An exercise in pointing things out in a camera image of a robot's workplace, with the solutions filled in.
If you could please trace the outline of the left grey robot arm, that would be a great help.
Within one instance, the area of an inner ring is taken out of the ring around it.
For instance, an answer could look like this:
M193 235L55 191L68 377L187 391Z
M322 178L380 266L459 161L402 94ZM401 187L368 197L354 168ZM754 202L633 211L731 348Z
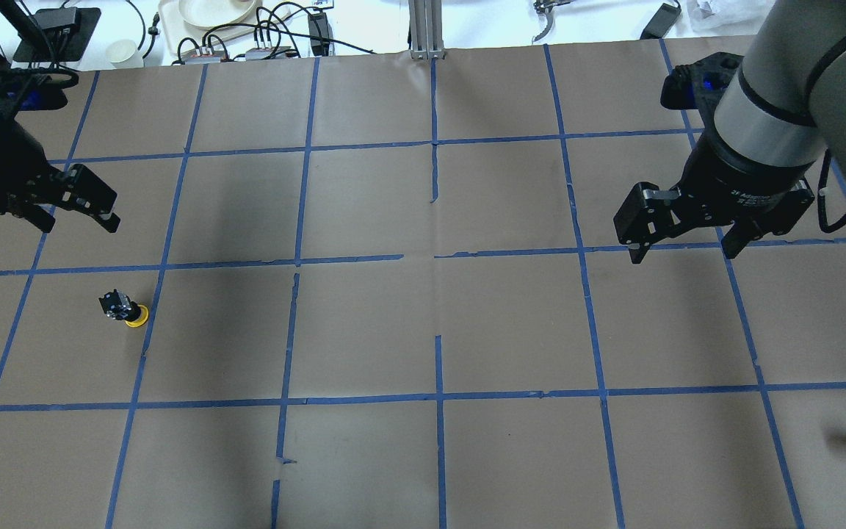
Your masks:
M64 91L78 82L75 71L0 69L0 215L23 218L50 232L56 221L46 207L54 205L115 232L120 227L114 211L117 192L85 165L54 167L40 142L15 118L23 110L64 107Z

